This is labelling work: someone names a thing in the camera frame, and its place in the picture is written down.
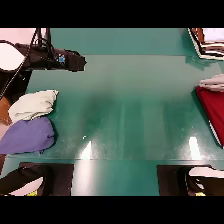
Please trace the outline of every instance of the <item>purple folded cloth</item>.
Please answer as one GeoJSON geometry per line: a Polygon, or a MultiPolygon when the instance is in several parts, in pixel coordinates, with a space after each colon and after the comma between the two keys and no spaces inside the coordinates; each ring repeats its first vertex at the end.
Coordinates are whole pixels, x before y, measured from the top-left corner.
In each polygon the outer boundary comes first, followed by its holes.
{"type": "Polygon", "coordinates": [[[54,131],[47,117],[17,121],[0,140],[0,154],[41,152],[54,143],[54,131]]]}

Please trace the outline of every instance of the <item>red folded cloth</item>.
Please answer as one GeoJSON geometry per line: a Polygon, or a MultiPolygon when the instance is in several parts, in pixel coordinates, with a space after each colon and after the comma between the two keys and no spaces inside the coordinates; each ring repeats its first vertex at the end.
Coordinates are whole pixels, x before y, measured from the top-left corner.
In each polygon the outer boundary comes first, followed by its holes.
{"type": "Polygon", "coordinates": [[[196,87],[196,93],[210,121],[211,129],[224,146],[224,92],[214,92],[203,87],[196,87]]]}

